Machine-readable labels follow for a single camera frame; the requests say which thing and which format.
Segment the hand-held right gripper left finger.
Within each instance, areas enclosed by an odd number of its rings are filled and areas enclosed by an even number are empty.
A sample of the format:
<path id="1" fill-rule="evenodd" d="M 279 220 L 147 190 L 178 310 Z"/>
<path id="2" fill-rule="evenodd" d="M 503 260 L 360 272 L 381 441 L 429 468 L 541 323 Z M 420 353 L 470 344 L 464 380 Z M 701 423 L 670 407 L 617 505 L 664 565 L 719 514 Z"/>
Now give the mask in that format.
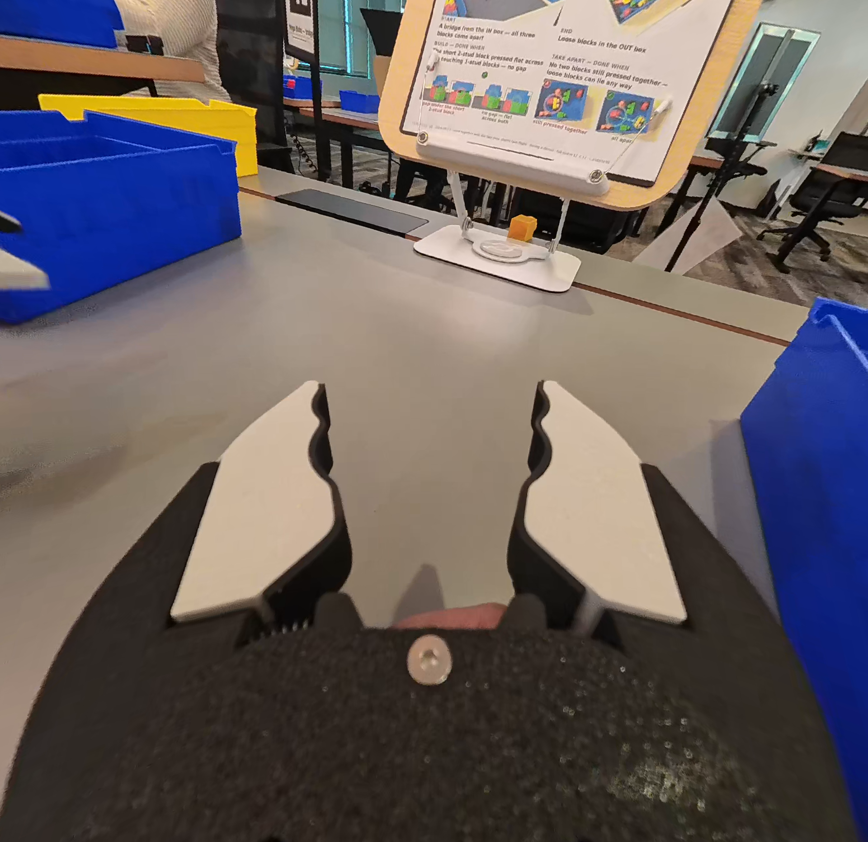
<path id="1" fill-rule="evenodd" d="M 174 623 L 255 613 L 312 623 L 353 554 L 333 460 L 326 387 L 307 381 L 226 448 L 170 610 Z"/>

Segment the yellow plastic bin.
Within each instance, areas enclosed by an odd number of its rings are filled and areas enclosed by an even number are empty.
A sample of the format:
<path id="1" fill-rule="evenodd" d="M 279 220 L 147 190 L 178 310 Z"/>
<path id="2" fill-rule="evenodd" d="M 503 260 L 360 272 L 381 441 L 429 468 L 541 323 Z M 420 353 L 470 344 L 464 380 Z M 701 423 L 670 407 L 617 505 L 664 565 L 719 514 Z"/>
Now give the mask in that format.
<path id="1" fill-rule="evenodd" d="M 60 112 L 69 120 L 81 120 L 87 111 L 194 132 L 235 143 L 239 177 L 259 171 L 256 114 L 254 108 L 228 101 L 166 97 L 101 95 L 38 95 L 42 110 Z"/>

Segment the black office chair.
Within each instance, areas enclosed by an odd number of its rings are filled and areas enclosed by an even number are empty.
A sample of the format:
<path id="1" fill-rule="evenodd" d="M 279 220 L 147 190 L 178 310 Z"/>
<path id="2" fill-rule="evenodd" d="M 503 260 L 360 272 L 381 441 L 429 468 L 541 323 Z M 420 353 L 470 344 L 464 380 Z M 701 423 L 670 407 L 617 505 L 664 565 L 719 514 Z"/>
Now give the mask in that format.
<path id="1" fill-rule="evenodd" d="M 803 241 L 815 245 L 819 259 L 828 262 L 830 243 L 818 233 L 818 227 L 824 222 L 841 224 L 857 218 L 866 211 L 866 197 L 867 137 L 841 132 L 788 201 L 801 220 L 790 227 L 766 227 L 756 238 L 759 241 L 766 236 L 783 238 L 778 250 L 767 254 L 775 269 L 783 274 L 790 272 L 788 256 Z"/>
<path id="2" fill-rule="evenodd" d="M 234 103 L 256 110 L 258 164 L 293 174 L 284 105 L 284 1 L 214 3 L 222 86 Z"/>

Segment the black tripod stand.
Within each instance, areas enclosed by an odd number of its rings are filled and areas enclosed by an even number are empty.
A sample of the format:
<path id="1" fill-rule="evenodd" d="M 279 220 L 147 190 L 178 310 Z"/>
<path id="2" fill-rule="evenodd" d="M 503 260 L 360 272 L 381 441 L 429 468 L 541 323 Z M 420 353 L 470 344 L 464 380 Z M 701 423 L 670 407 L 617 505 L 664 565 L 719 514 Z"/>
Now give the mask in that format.
<path id="1" fill-rule="evenodd" d="M 722 164 L 714 171 L 708 189 L 679 238 L 665 272 L 672 272 L 689 241 L 700 228 L 712 199 L 741 168 L 741 157 L 750 144 L 762 149 L 780 104 L 789 94 L 820 33 L 759 24 L 709 129 L 707 140 L 718 145 Z"/>

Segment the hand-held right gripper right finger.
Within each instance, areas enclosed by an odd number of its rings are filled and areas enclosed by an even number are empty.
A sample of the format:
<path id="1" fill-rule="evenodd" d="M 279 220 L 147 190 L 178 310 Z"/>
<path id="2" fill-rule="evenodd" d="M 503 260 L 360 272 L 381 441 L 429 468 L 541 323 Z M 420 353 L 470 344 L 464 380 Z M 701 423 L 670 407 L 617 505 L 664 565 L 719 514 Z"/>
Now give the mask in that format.
<path id="1" fill-rule="evenodd" d="M 542 604 L 549 629 L 595 629 L 607 613 L 683 625 L 641 458 L 555 381 L 537 383 L 530 428 L 509 534 L 515 594 Z"/>

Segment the wooden shelf board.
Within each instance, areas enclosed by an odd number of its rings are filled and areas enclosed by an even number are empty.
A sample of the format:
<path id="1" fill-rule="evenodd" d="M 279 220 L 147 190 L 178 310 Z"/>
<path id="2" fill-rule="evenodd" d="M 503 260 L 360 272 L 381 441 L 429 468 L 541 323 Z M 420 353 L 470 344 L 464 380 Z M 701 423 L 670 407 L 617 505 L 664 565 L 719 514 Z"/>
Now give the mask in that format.
<path id="1" fill-rule="evenodd" d="M 194 60 L 6 35 L 1 36 L 1 67 L 142 80 L 195 83 L 205 80 L 203 66 Z"/>

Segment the black inset table panel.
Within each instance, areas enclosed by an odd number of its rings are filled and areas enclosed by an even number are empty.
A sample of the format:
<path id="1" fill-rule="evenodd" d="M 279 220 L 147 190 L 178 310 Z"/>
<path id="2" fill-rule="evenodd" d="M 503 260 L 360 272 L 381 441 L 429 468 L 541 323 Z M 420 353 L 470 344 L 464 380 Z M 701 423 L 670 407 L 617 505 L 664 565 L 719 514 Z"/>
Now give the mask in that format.
<path id="1" fill-rule="evenodd" d="M 275 201 L 357 227 L 365 227 L 402 238 L 407 238 L 429 223 L 425 218 L 418 218 L 363 202 L 360 199 L 343 197 L 311 188 L 277 195 Z"/>

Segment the blue plastic bin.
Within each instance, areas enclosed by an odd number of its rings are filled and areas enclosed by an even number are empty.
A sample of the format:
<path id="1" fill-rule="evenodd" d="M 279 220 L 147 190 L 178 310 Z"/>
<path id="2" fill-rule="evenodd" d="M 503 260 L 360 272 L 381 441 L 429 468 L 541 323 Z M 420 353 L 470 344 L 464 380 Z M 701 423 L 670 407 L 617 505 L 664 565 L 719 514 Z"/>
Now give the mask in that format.
<path id="1" fill-rule="evenodd" d="M 778 613 L 867 831 L 867 311 L 817 299 L 741 414 Z"/>
<path id="2" fill-rule="evenodd" d="M 1 0 L 1 34 L 116 48 L 123 29 L 114 0 Z"/>
<path id="3" fill-rule="evenodd" d="M 2 111 L 2 250 L 45 288 L 3 287 L 17 325 L 241 236 L 233 141 L 111 114 Z"/>

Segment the printed instruction sheet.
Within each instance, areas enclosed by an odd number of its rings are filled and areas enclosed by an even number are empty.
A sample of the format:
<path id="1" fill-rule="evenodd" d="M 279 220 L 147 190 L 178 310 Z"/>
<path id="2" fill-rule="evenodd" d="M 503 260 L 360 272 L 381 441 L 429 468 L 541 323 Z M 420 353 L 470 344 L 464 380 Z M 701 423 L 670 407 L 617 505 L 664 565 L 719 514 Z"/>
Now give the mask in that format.
<path id="1" fill-rule="evenodd" d="M 471 162 L 649 187 L 732 0 L 433 0 L 400 130 Z"/>

